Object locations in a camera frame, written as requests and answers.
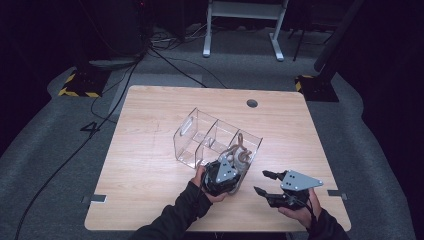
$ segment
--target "clear plastic container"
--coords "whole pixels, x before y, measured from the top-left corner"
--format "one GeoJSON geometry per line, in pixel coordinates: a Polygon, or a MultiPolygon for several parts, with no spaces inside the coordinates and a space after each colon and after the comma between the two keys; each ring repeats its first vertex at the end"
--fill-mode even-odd
{"type": "Polygon", "coordinates": [[[237,188],[230,192],[235,193],[249,170],[261,142],[262,138],[195,108],[174,134],[175,158],[187,166],[196,168],[199,164],[206,165],[217,160],[229,148],[234,149],[234,156],[238,156],[240,152],[249,152],[245,163],[232,162],[241,174],[237,188]]]}

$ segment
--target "metal bracket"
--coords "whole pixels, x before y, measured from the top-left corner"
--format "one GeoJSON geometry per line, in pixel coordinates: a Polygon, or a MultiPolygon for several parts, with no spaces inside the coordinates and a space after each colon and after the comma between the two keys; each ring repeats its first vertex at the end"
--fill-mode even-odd
{"type": "Polygon", "coordinates": [[[321,180],[306,176],[299,172],[288,170],[284,179],[281,181],[281,189],[301,191],[308,188],[322,186],[324,183],[321,180]]]}

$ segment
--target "wooden table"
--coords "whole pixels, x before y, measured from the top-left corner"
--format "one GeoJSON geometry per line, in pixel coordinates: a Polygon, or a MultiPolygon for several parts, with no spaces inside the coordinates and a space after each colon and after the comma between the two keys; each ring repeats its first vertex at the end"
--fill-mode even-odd
{"type": "Polygon", "coordinates": [[[194,109],[262,137],[239,191],[193,223],[189,231],[305,231],[270,208],[253,186],[282,193],[263,170],[295,170],[324,182],[315,189],[321,205],[345,230],[351,225],[303,96],[297,92],[133,86],[116,126],[85,226],[89,230],[136,230],[174,204],[195,170],[177,161],[173,136],[194,109]],[[246,104],[258,102],[256,108],[246,104]]]}

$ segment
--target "black cable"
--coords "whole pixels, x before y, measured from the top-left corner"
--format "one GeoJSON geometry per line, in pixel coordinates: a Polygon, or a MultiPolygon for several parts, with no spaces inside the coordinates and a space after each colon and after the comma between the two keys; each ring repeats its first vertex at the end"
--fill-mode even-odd
{"type": "Polygon", "coordinates": [[[191,76],[189,76],[188,74],[186,74],[185,72],[181,71],[179,68],[177,68],[174,64],[172,64],[170,61],[168,61],[168,59],[166,59],[164,56],[160,55],[155,49],[153,49],[152,47],[150,47],[150,49],[155,52],[160,58],[162,58],[163,60],[165,60],[165,62],[167,62],[169,65],[171,65],[173,68],[175,68],[178,72],[180,72],[181,74],[183,74],[184,76],[190,78],[191,80],[197,82],[198,84],[200,84],[202,87],[204,88],[208,88],[205,84],[199,82],[198,80],[192,78],[191,76]]]}
{"type": "MultiPolygon", "coordinates": [[[[127,70],[125,70],[125,73],[124,73],[124,75],[122,76],[121,80],[119,80],[118,82],[116,82],[115,84],[113,84],[111,87],[109,87],[106,91],[104,91],[104,92],[102,93],[102,95],[104,95],[105,93],[109,92],[112,88],[114,88],[116,85],[118,85],[119,83],[121,83],[121,82],[124,80],[125,75],[127,75],[128,70],[130,70],[130,69],[131,69],[131,67],[127,68],[127,70]]],[[[97,113],[95,113],[95,112],[94,112],[94,109],[93,109],[93,108],[94,108],[94,103],[97,101],[97,99],[99,99],[99,98],[94,99],[94,101],[91,103],[91,107],[90,107],[91,113],[92,113],[94,116],[98,117],[98,118],[106,119],[105,117],[102,117],[102,116],[100,116],[100,115],[98,115],[97,113]]],[[[109,122],[111,122],[111,123],[115,123],[115,124],[117,123],[117,122],[112,121],[112,120],[110,120],[110,119],[108,119],[108,121],[109,121],[109,122]]]]}
{"type": "MultiPolygon", "coordinates": [[[[147,54],[149,54],[150,56],[152,56],[152,57],[155,57],[155,58],[160,58],[160,57],[157,57],[157,56],[153,56],[152,54],[150,54],[149,52],[147,53],[147,54]]],[[[196,66],[198,66],[198,67],[201,67],[201,68],[203,68],[205,71],[207,71],[209,74],[211,74],[224,88],[226,88],[226,89],[228,89],[228,87],[227,86],[225,86],[225,84],[224,83],[222,83],[221,82],[221,80],[217,77],[217,76],[215,76],[215,74],[213,74],[211,71],[209,71],[207,68],[205,68],[205,67],[203,67],[202,65],[200,65],[200,64],[197,64],[197,63],[194,63],[194,62],[191,62],[191,61],[188,61],[188,60],[185,60],[185,59],[179,59],[179,58],[171,58],[171,57],[167,57],[167,59],[171,59],[171,60],[176,60],[176,61],[184,61],[184,62],[188,62],[188,63],[191,63],[191,64],[193,64],[193,65],[196,65],[196,66]]]]}
{"type": "Polygon", "coordinates": [[[22,228],[22,225],[24,223],[25,217],[28,214],[29,210],[31,209],[32,205],[34,204],[35,200],[38,198],[38,196],[41,194],[41,192],[47,187],[47,185],[50,183],[50,181],[57,175],[57,173],[59,173],[59,171],[69,162],[72,160],[72,158],[88,143],[88,141],[90,141],[90,139],[98,132],[100,131],[100,128],[103,126],[103,124],[110,118],[110,116],[112,115],[112,113],[115,111],[115,109],[118,107],[119,103],[121,102],[125,90],[128,87],[128,84],[130,82],[131,76],[134,72],[134,69],[137,67],[138,63],[141,61],[141,58],[138,59],[137,63],[134,65],[134,67],[131,70],[130,75],[128,76],[128,80],[127,83],[125,85],[124,91],[121,94],[121,97],[119,98],[118,102],[116,103],[115,107],[113,108],[113,110],[109,113],[109,115],[102,121],[102,123],[96,128],[93,129],[93,131],[91,131],[90,135],[88,136],[88,138],[77,148],[77,150],[75,150],[71,156],[66,159],[66,161],[64,163],[62,163],[62,165],[60,165],[60,167],[58,169],[56,169],[56,171],[47,179],[46,182],[44,182],[43,186],[41,186],[41,188],[37,191],[37,193],[34,195],[34,197],[31,199],[30,203],[28,204],[28,206],[26,207],[24,213],[22,214],[22,217],[19,221],[19,225],[18,228],[16,229],[16,234],[15,234],[15,240],[19,239],[19,234],[22,228]]]}
{"type": "Polygon", "coordinates": [[[81,2],[81,0],[78,0],[78,3],[80,4],[82,10],[84,11],[84,14],[87,16],[88,20],[90,21],[91,25],[94,28],[94,31],[96,31],[97,35],[99,36],[100,40],[102,40],[102,42],[106,45],[107,48],[109,48],[112,52],[124,56],[124,57],[140,57],[141,54],[144,52],[144,49],[142,49],[140,52],[136,53],[136,54],[126,54],[126,53],[121,53],[117,50],[115,50],[113,47],[110,46],[110,44],[104,39],[103,35],[100,33],[100,31],[98,30],[96,24],[94,23],[93,18],[91,18],[90,14],[88,13],[87,9],[85,8],[84,4],[81,2]]]}

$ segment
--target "metal part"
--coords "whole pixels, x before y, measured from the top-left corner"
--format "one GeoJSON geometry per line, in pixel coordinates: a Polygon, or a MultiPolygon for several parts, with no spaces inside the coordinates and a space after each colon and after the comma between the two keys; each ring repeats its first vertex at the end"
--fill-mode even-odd
{"type": "Polygon", "coordinates": [[[283,173],[274,173],[270,171],[262,172],[265,177],[281,181],[280,187],[283,194],[269,194],[265,190],[254,187],[259,196],[266,198],[270,207],[285,207],[292,210],[298,210],[306,206],[309,199],[308,188],[322,186],[322,181],[303,175],[296,171],[284,171],[283,173]]]}
{"type": "Polygon", "coordinates": [[[288,170],[285,172],[284,179],[281,181],[281,189],[301,191],[308,188],[322,186],[323,182],[301,174],[299,172],[288,170]]]}

